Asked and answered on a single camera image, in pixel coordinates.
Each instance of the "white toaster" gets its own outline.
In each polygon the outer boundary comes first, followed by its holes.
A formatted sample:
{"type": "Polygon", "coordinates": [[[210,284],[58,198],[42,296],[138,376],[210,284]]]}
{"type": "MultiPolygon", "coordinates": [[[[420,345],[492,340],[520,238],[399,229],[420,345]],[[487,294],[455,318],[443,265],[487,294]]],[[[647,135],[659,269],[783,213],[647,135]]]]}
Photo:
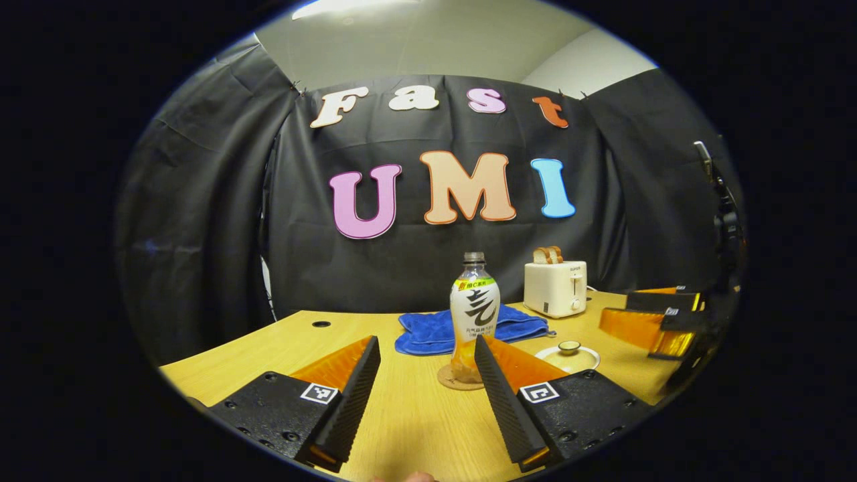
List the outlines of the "white toaster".
{"type": "Polygon", "coordinates": [[[586,310],[586,262],[524,265],[524,306],[562,318],[586,310]]]}

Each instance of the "wall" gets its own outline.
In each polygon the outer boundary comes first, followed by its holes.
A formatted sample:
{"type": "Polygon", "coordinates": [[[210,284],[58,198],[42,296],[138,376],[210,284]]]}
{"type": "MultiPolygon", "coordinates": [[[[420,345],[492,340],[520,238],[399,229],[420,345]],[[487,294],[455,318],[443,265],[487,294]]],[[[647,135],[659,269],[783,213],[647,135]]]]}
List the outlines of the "wall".
{"type": "Polygon", "coordinates": [[[575,99],[601,90],[646,70],[656,69],[649,58],[601,29],[590,30],[536,67],[521,83],[562,93],[575,99]]]}

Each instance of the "table surface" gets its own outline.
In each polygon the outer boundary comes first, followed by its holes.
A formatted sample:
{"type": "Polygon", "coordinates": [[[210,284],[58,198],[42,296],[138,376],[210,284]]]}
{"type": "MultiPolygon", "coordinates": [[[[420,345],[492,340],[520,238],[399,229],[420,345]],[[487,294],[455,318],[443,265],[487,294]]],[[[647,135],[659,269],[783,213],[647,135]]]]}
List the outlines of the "table surface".
{"type": "MultiPolygon", "coordinates": [[[[656,404],[679,362],[647,358],[646,350],[598,329],[603,308],[624,308],[624,295],[588,292],[586,311],[548,319],[556,337],[522,340],[514,346],[536,354],[563,340],[577,340],[601,356],[597,371],[656,404]]],[[[509,304],[525,313],[523,304],[509,304]]],[[[395,351],[404,332],[399,314],[300,311],[242,338],[175,363],[161,372],[184,395],[210,407],[265,371],[290,374],[318,358],[374,334],[381,366],[357,431],[351,457],[336,476],[369,481],[404,480],[416,470],[438,480],[510,480],[522,475],[509,461],[500,428],[484,389],[457,391],[442,386],[438,370],[450,355],[412,356],[395,351]],[[313,327],[328,321],[325,328],[313,327]]]]}

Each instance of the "pink letter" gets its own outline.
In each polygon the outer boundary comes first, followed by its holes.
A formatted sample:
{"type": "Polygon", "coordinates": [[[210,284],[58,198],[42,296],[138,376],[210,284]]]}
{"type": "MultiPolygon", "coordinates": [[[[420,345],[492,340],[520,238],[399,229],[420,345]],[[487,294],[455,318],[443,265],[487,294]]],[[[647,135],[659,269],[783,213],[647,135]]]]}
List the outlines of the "pink letter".
{"type": "Polygon", "coordinates": [[[506,104],[500,100],[500,93],[493,88],[472,88],[467,91],[467,98],[472,100],[467,105],[477,112],[499,114],[506,110],[506,104]]]}
{"type": "Polygon", "coordinates": [[[344,172],[330,179],[333,188],[333,220],[336,229],[347,238],[377,238],[387,232],[396,219],[396,177],[402,166],[387,164],[373,169],[369,176],[378,182],[378,214],[371,220],[357,217],[357,183],[360,172],[344,172]]]}

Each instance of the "blue cloth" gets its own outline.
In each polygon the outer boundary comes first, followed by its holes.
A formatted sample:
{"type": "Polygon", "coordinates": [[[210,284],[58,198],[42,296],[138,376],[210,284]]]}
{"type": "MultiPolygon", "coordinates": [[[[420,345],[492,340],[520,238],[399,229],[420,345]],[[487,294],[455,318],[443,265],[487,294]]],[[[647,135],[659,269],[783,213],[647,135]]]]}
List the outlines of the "blue cloth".
{"type": "MultiPolygon", "coordinates": [[[[449,310],[427,315],[405,313],[399,317],[399,322],[405,327],[405,332],[395,344],[399,353],[440,355],[452,353],[455,348],[455,331],[449,310]]],[[[500,305],[497,329],[494,332],[494,337],[498,340],[511,343],[552,333],[548,331],[548,321],[544,318],[527,315],[504,304],[500,305]]]]}

